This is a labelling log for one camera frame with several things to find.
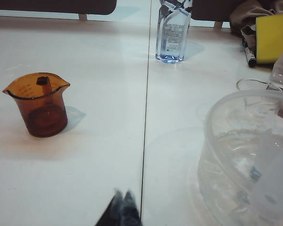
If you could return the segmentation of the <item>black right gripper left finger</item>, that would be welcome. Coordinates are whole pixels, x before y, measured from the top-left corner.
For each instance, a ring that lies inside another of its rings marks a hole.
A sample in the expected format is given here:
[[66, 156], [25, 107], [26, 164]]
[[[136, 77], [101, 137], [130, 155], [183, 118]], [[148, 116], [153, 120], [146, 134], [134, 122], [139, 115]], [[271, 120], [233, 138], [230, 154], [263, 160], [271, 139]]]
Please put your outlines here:
[[120, 221], [121, 205], [122, 192], [115, 190], [114, 196], [95, 226], [118, 226]]

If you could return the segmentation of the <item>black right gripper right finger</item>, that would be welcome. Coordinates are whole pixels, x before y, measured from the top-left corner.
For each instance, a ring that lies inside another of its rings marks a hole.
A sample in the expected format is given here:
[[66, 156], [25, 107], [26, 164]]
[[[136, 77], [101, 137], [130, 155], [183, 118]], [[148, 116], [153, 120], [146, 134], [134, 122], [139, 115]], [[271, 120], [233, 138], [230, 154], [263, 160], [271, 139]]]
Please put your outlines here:
[[133, 193], [128, 190], [123, 198], [121, 212], [120, 212], [121, 226], [141, 226], [142, 221], [137, 209]]

